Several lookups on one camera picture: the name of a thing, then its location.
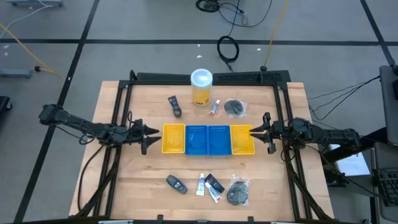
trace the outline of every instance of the yellow cable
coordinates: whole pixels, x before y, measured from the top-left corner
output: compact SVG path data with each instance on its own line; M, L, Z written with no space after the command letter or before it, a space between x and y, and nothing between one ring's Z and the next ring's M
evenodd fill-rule
M278 21L276 22L276 25L275 25L275 27L274 27L274 31L273 31L273 33L272 33L272 35L271 35L271 40L269 41L268 50L267 50L267 57L266 57L266 61L264 62L264 66L267 65L268 57L269 57L269 54L271 53L272 41L274 40L274 37L275 37L275 34L276 34L276 30L278 29L278 26L279 26L279 24L280 24L280 22L281 22L281 20L282 20L282 17L283 17L284 14L285 14L285 9L286 9L286 5L287 5L287 1L288 1L288 0L285 0L285 4L284 4L284 6L283 6L283 8L282 8L282 12L280 12Z
M0 27L3 28L12 38L14 38L18 44L20 44L28 54L30 54L30 56L32 56L36 61L38 61L41 65L43 65L43 67L46 68L46 72L50 72L52 74L56 74L54 70L51 70L50 67L46 66L46 64L44 64L39 58L36 57L36 55L34 55L20 40L18 40L18 38L11 32L9 31L2 23L0 23Z

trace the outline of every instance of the yellow bin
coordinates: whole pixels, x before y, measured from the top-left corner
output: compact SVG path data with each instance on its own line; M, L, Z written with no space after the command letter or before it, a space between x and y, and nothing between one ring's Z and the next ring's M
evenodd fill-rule
M164 124L162 153L185 152L185 124Z
M251 125L231 125L232 155L253 155L254 138L250 136Z
M191 74L192 100L198 106L206 106L210 102L213 75L209 70L196 69Z

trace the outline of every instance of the yellow cup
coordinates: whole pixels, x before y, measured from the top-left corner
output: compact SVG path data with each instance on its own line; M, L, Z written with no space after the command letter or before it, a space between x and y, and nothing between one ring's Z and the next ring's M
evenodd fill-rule
M206 69L196 69L191 74L192 100L198 106L206 106L210 102L213 75Z

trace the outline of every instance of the yellow tray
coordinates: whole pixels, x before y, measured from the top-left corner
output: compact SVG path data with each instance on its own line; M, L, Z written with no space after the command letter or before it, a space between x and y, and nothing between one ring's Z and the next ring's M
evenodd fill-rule
M249 135L251 125L231 125L232 155L251 155L256 153L254 138Z
M185 152L185 124L164 124L162 153Z

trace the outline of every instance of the white lid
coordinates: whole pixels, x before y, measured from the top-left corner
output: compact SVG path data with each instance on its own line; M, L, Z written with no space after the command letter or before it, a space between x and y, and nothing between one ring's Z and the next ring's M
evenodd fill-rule
M207 69L196 69L191 74L191 84L196 88L209 88L213 83L213 75Z

